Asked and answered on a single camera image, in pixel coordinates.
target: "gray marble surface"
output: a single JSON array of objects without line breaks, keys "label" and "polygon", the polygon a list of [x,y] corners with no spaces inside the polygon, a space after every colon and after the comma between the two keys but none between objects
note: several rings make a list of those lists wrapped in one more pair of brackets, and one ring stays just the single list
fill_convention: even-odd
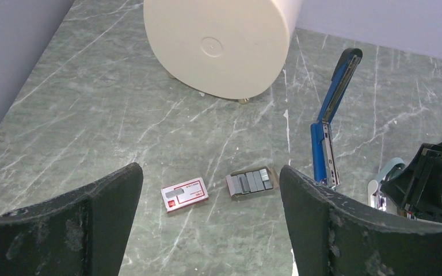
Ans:
[{"label": "gray marble surface", "polygon": [[[309,126],[346,47],[364,57],[333,122],[340,192],[365,202],[389,159],[442,141],[442,60],[298,29],[277,81],[240,105],[169,79],[142,11],[77,0],[0,126],[0,214],[143,167],[120,275],[291,275],[279,191],[232,200],[223,178],[312,174]],[[210,199],[167,215],[160,188],[196,177]]]}]

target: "white container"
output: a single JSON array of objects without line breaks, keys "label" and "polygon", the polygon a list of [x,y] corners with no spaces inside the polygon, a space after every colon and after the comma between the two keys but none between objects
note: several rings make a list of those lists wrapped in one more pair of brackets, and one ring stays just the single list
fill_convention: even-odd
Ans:
[{"label": "white container", "polygon": [[148,41],[179,81],[226,99],[261,94],[284,66],[303,0],[144,0]]}]

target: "staple box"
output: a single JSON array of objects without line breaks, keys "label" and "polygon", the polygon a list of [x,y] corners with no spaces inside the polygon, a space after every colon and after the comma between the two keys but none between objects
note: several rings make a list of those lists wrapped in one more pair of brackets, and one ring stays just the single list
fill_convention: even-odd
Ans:
[{"label": "staple box", "polygon": [[196,178],[162,189],[162,197],[167,212],[208,199],[202,178]]}]

